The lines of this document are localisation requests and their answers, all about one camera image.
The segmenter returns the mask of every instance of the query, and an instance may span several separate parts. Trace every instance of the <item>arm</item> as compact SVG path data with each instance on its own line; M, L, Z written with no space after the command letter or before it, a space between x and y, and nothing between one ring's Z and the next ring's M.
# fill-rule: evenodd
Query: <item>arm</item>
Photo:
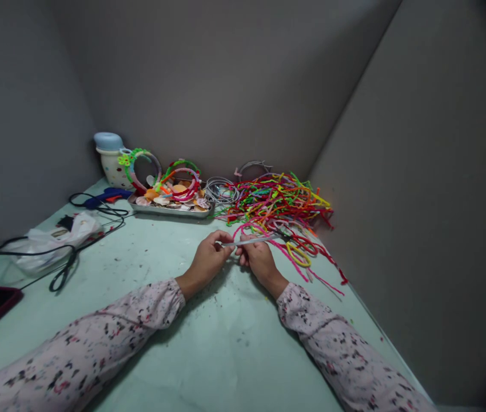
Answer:
M187 272L137 289L70 323L0 371L0 411L80 411L158 329L169 327L196 292L216 276L233 248L211 233Z
M342 316L333 314L302 287L289 283L277 270L265 243L244 245L236 254L276 299L281 323L298 333L345 410L436 410Z

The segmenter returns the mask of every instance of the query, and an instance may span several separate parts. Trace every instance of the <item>table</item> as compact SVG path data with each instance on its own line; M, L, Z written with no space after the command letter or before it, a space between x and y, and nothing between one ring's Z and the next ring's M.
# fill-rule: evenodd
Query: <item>table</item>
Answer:
M106 187L101 180L87 192L96 195ZM125 200L115 207L130 210ZM80 211L68 204L38 228L51 230L65 214ZM116 225L107 217L99 219L106 229ZM236 227L211 219L128 217L124 227L81 252L61 292L48 290L53 275L24 289L23 299L0 320L0 369L73 319L143 284L184 273L206 235L217 229L233 233ZM272 252L281 273L303 285L289 260L277 248ZM312 268L345 297L338 299L319 281L306 284L306 289L350 320L425 394L358 296L349 286L338 286L334 266L318 256L312 258ZM0 286L22 287L31 280L8 257L0 256ZM151 338L88 410L301 412L310 406L315 411L342 410L296 335L281 325L275 302L250 272L229 260L213 283L188 302L172 326Z

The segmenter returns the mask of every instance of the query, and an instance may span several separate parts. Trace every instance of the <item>plastic bag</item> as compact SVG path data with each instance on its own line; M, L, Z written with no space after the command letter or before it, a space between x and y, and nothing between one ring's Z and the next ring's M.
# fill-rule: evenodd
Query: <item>plastic bag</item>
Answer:
M27 239L8 244L3 250L17 253L40 253L70 244L78 247L90 235L100 232L102 225L88 212L81 212L75 216L71 232L65 228L56 228L50 232L31 229ZM71 252L65 247L57 251L38 256L13 256L14 263L23 271L36 274L53 263L61 260Z

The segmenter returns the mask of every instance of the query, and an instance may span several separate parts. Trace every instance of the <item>floral print sleeve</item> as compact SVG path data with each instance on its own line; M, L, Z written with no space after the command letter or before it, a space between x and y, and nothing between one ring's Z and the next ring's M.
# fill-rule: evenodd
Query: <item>floral print sleeve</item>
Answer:
M436 411L346 319L302 287L289 283L277 305L281 322L298 333L346 411Z
M185 305L174 279L70 323L0 371L0 411L79 411Z

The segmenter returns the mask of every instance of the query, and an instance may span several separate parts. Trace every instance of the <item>metal tray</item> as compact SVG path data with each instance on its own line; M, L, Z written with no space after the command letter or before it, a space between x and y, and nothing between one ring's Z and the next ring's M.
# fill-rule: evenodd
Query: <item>metal tray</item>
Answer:
M176 209L171 209L168 207L163 206L140 206L136 204L136 198L138 195L134 192L130 197L127 199L130 206L135 212L138 213L147 213L149 215L167 215L167 216L175 216L175 217L191 217L193 219L205 219L214 211L214 203L211 203L210 209L205 212L196 211L192 209L190 211L181 211Z

